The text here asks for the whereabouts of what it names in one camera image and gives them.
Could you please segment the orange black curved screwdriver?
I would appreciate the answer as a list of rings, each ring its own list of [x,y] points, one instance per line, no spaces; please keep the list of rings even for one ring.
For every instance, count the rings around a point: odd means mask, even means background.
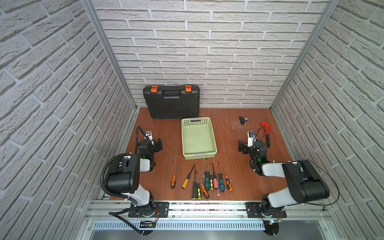
[[[230,182],[230,179],[227,176],[226,172],[224,172],[224,173],[225,173],[225,182],[226,182],[227,189],[228,189],[229,192],[232,192],[233,191],[233,187],[232,187],[232,184]]]

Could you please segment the yellow handled screwdriver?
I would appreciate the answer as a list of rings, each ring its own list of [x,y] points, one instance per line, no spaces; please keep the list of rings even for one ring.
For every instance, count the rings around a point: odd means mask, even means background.
[[[189,172],[189,174],[187,175],[186,179],[184,180],[183,185],[182,185],[182,189],[186,189],[186,188],[187,188],[188,183],[189,183],[189,181],[190,181],[191,174],[193,173],[193,171],[194,171],[194,169],[195,169],[195,166],[196,166],[196,165],[193,165],[191,171]]]

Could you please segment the clear handled screwdriver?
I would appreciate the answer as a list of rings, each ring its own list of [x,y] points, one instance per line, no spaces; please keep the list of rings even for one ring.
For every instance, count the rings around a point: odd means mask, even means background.
[[[215,180],[216,180],[216,183],[217,183],[217,188],[216,188],[217,196],[220,196],[221,194],[220,194],[220,189],[219,189],[218,171],[216,171],[216,178],[215,178]]]

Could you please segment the black yellow striped screwdriver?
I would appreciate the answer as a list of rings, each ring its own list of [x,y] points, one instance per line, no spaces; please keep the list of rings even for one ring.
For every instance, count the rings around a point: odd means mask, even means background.
[[[196,180],[196,171],[194,172],[194,181],[193,181],[193,192],[192,192],[192,200],[196,200],[198,198],[198,184]]]

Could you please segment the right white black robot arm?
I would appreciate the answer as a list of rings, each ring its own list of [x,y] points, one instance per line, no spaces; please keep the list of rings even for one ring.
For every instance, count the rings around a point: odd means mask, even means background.
[[[257,139],[257,134],[248,132],[246,143],[238,141],[239,152],[250,156],[250,167],[262,177],[283,178],[287,187],[263,195],[260,202],[247,202],[249,218],[285,218],[285,207],[309,204],[313,201],[329,198],[329,186],[316,169],[321,167],[308,159],[287,163],[269,162],[267,150],[270,147],[270,138],[267,141]]]

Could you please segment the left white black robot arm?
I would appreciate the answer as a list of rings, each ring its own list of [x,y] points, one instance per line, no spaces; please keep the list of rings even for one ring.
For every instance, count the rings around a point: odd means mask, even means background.
[[[107,161],[100,176],[102,190],[112,197],[131,201],[133,212],[151,218],[157,212],[154,197],[140,185],[140,173],[154,170],[154,155],[163,149],[151,131],[136,129],[135,152],[118,154]]]

